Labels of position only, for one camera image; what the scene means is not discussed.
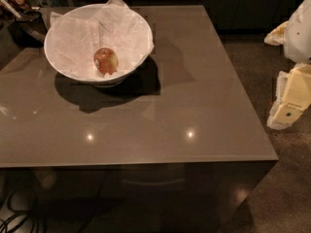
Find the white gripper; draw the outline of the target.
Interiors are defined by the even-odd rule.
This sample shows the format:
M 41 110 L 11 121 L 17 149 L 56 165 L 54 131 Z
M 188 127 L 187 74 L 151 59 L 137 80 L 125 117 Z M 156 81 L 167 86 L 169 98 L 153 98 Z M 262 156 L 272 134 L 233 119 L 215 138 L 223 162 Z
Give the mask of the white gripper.
M 303 0 L 288 22 L 283 22 L 264 42 L 283 46 L 285 56 L 297 63 L 289 73 L 281 71 L 276 83 L 276 100 L 267 126 L 282 130 L 291 127 L 311 105 L 311 0 Z

